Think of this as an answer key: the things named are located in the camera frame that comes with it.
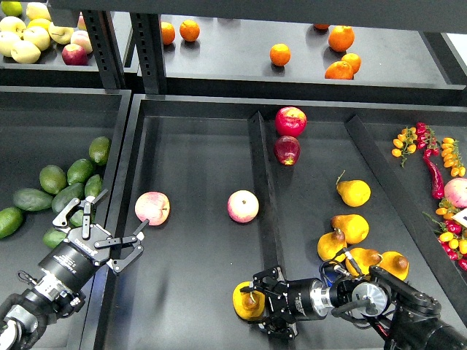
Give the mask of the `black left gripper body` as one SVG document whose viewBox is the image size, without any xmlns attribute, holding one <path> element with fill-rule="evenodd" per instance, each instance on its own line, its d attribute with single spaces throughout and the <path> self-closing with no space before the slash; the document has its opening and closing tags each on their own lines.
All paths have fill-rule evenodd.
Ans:
<svg viewBox="0 0 467 350">
<path fill-rule="evenodd" d="M 98 224 L 90 229 L 90 238 L 82 237 L 82 228 L 69 231 L 40 263 L 39 267 L 54 275 L 72 292 L 78 292 L 110 258 L 110 248 L 96 248 L 95 243 L 112 237 Z"/>
</svg>

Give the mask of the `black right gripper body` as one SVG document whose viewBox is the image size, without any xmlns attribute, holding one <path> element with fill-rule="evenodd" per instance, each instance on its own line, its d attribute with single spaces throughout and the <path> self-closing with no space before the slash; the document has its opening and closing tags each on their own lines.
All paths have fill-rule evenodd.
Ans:
<svg viewBox="0 0 467 350">
<path fill-rule="evenodd" d="M 271 312 L 287 323 L 322 320 L 331 308 L 329 288 L 316 278 L 279 281 L 271 296 Z"/>
</svg>

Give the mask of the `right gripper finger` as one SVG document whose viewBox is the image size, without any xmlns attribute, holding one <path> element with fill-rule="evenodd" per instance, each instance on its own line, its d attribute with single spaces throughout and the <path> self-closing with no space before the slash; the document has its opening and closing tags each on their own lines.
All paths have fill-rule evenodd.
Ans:
<svg viewBox="0 0 467 350">
<path fill-rule="evenodd" d="M 275 338 L 293 340 L 298 334 L 295 317 L 281 311 L 263 317 L 258 325 L 267 335 Z"/>
<path fill-rule="evenodd" d="M 242 287 L 240 292 L 260 292 L 264 295 L 283 295 L 287 292 L 287 282 L 282 267 L 276 265 L 253 275 L 252 281 Z"/>
</svg>

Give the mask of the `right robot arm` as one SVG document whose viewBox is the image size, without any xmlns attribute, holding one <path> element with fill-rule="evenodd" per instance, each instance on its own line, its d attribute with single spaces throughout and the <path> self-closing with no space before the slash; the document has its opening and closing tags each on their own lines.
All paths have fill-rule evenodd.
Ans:
<svg viewBox="0 0 467 350">
<path fill-rule="evenodd" d="M 324 260 L 319 272 L 301 280 L 287 280 L 279 265 L 256 273 L 237 287 L 237 304 L 250 312 L 243 320 L 289 341 L 298 335 L 298 322 L 332 315 L 375 330 L 385 349 L 466 348 L 466 337 L 441 320 L 437 299 L 378 265 L 363 272 L 349 249 Z"/>
</svg>

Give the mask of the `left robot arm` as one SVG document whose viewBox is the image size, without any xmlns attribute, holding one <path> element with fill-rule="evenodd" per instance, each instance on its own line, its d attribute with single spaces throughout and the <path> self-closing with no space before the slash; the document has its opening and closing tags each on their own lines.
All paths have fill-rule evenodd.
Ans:
<svg viewBox="0 0 467 350">
<path fill-rule="evenodd" d="M 91 221 L 94 206 L 106 192 L 80 200 L 72 198 L 53 220 L 53 227 L 65 233 L 40 263 L 43 275 L 35 279 L 24 271 L 18 278 L 29 285 L 21 294 L 11 294 L 1 304 L 1 348 L 31 349 L 47 326 L 77 313 L 85 304 L 82 288 L 104 265 L 121 273 L 142 254 L 144 220 L 122 238 Z"/>
</svg>

